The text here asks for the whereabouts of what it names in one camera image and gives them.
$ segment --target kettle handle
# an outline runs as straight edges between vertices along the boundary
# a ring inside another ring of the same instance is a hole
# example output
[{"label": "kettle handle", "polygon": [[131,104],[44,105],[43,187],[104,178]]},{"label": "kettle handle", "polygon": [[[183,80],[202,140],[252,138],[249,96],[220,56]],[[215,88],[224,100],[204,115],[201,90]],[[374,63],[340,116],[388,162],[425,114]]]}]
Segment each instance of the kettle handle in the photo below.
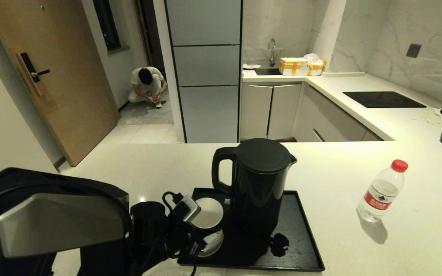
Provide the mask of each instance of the kettle handle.
[{"label": "kettle handle", "polygon": [[219,163],[223,160],[230,159],[235,162],[236,155],[233,152],[234,147],[223,147],[216,150],[213,156],[213,166],[212,166],[212,178],[213,178],[213,187],[218,192],[230,195],[230,186],[224,184],[219,180]]}]

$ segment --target door handle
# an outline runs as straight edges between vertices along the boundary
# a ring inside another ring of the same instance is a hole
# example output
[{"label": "door handle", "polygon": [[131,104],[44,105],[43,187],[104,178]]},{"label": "door handle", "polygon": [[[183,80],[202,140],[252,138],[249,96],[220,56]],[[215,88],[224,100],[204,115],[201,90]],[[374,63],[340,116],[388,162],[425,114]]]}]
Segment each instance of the door handle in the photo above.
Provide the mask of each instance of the door handle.
[{"label": "door handle", "polygon": [[45,87],[44,84],[40,81],[39,76],[50,73],[51,70],[47,69],[37,73],[37,70],[35,70],[35,68],[33,67],[32,61],[30,60],[30,57],[26,52],[19,53],[16,56],[18,58],[18,61],[20,62],[20,65],[25,68],[25,73],[31,80],[30,84],[35,90],[37,96],[43,96],[45,93]]}]

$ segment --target white t-shirt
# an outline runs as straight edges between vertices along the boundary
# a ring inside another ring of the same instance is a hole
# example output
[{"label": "white t-shirt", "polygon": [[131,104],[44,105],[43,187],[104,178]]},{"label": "white t-shirt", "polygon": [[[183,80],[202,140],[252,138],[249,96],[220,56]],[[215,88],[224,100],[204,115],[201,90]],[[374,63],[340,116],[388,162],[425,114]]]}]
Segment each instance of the white t-shirt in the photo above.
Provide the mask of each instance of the white t-shirt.
[{"label": "white t-shirt", "polygon": [[143,84],[141,82],[138,75],[139,71],[142,69],[141,67],[132,71],[132,74],[130,76],[130,83],[136,84],[139,87],[141,93],[156,95],[161,91],[161,81],[165,78],[161,74],[160,70],[158,70],[157,68],[151,66],[145,68],[148,69],[149,72],[151,72],[151,75],[153,75],[153,82],[151,84]]}]

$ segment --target wall socket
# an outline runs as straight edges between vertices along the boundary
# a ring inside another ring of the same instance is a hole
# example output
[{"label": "wall socket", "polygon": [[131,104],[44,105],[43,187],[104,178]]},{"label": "wall socket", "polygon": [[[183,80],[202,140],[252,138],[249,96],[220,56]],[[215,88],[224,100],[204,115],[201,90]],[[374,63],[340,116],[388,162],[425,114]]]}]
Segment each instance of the wall socket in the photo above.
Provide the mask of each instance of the wall socket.
[{"label": "wall socket", "polygon": [[409,50],[407,51],[407,56],[411,58],[417,58],[417,54],[419,54],[419,50],[421,46],[419,44],[411,44]]}]

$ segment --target window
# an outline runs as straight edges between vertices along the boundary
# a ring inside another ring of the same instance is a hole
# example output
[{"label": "window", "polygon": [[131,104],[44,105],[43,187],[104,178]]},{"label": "window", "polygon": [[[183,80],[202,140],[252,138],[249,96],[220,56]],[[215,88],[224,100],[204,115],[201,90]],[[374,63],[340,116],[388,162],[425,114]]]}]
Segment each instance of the window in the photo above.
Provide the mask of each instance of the window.
[{"label": "window", "polygon": [[97,11],[98,22],[100,22],[100,28],[102,29],[107,49],[109,51],[119,49],[119,35],[115,28],[114,17],[112,16],[109,0],[93,0],[93,5],[95,5],[95,10]]}]

